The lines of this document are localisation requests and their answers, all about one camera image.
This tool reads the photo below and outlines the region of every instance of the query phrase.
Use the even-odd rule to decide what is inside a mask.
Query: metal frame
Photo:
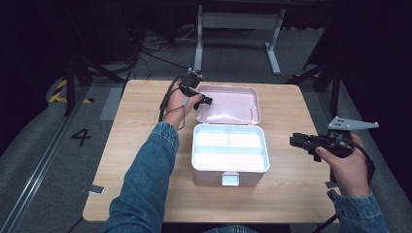
[[[265,43],[265,49],[274,75],[280,75],[278,61],[275,55],[275,44],[278,39],[285,10],[279,14],[236,14],[236,13],[203,13],[199,5],[197,14],[197,44],[194,56],[193,70],[201,72],[203,58],[203,28],[240,28],[273,30],[270,43]]]

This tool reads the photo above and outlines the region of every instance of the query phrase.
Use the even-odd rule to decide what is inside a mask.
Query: person's right hand
[[[352,141],[363,147],[363,142],[358,135],[352,134]],[[354,152],[345,158],[337,157],[321,147],[316,148],[316,153],[330,165],[345,195],[354,197],[369,195],[366,158],[359,149],[355,148]]]

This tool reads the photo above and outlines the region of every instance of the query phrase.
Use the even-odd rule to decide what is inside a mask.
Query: metal stand
[[[235,13],[203,13],[200,5],[197,14],[197,45],[194,56],[193,70],[197,73],[202,69],[203,56],[203,28],[240,28],[240,29],[260,29],[273,30],[273,37],[270,43],[265,43],[267,56],[274,75],[280,75],[281,70],[276,59],[274,47],[281,29],[285,10],[280,10],[279,14],[235,14]]]
[[[329,226],[331,223],[333,223],[337,219],[337,215],[333,215],[330,219],[328,219],[326,222],[322,223],[318,228],[316,228],[313,233],[321,233],[323,229],[325,229],[327,226]]]
[[[299,75],[297,78],[287,81],[285,84],[298,84],[313,75],[321,73],[314,84],[314,88],[316,91],[325,91],[330,82],[333,82],[330,97],[330,113],[333,117],[336,117],[340,88],[340,67],[341,65],[330,63],[319,65]]]
[[[76,56],[71,57],[67,66],[66,78],[67,78],[67,106],[66,117],[70,115],[73,108],[76,105],[75,101],[75,76],[78,79],[80,85],[91,85],[93,78],[87,67],[92,67],[94,70],[100,72],[104,76],[113,80],[116,83],[126,83],[126,80],[105,69],[99,64],[96,64],[87,58]]]

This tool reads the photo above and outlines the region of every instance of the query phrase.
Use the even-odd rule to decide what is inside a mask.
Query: white plastic box
[[[213,98],[196,111],[191,164],[201,185],[255,186],[269,169],[258,93],[250,87],[202,85]]]

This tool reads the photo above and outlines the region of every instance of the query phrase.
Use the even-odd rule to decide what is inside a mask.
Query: denim sleeve
[[[387,233],[388,225],[372,192],[365,197],[341,196],[327,192],[340,221],[339,232]]]
[[[125,174],[101,232],[160,232],[178,148],[176,130],[166,122],[158,123]]]

